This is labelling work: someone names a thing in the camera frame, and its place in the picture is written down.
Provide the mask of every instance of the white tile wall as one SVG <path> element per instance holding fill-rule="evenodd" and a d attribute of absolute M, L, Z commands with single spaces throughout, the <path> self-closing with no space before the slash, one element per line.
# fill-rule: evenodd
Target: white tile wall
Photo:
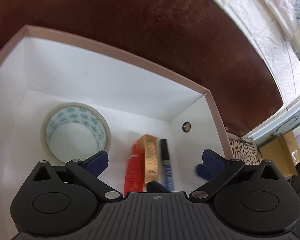
<path fill-rule="evenodd" d="M 300 96 L 300 62 L 263 0 L 215 0 L 236 22 L 265 61 L 284 105 Z"/>

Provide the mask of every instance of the silver screw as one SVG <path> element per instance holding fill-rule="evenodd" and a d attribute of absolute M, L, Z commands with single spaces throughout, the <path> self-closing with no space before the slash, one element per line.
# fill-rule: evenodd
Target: silver screw
<path fill-rule="evenodd" d="M 120 197 L 120 193 L 116 191 L 108 191 L 105 193 L 105 197 L 108 199 L 115 199 Z"/>
<path fill-rule="evenodd" d="M 195 198 L 206 198 L 208 196 L 208 193 L 206 193 L 205 191 L 195 191 L 192 193 L 192 196 Z"/>

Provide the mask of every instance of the gray plastic panel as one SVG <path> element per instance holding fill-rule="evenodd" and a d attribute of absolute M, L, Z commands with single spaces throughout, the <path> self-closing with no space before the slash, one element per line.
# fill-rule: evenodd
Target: gray plastic panel
<path fill-rule="evenodd" d="M 25 233 L 14 240 L 47 240 Z M 183 192 L 130 193 L 119 203 L 107 203 L 84 228 L 49 240 L 256 240 L 221 223 L 207 204 L 190 202 Z M 270 237 L 297 240 L 293 233 Z"/>

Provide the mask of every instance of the tape roll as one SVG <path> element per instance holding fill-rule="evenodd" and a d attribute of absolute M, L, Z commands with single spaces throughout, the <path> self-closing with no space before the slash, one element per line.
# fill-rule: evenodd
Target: tape roll
<path fill-rule="evenodd" d="M 55 163 L 62 165 L 72 159 L 84 160 L 101 150 L 109 151 L 111 134 L 97 110 L 71 102 L 60 104 L 48 113 L 42 125 L 41 142 Z"/>

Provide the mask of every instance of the brown cardboard box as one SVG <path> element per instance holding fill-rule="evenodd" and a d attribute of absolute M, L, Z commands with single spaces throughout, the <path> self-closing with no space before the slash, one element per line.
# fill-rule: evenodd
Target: brown cardboard box
<path fill-rule="evenodd" d="M 142 156 L 141 173 L 144 174 L 144 183 L 158 181 L 158 138 L 145 134 L 137 140 L 137 147 Z"/>
<path fill-rule="evenodd" d="M 292 131 L 267 143 L 260 152 L 262 158 L 272 160 L 285 177 L 298 175 L 296 165 L 300 162 L 300 148 Z"/>

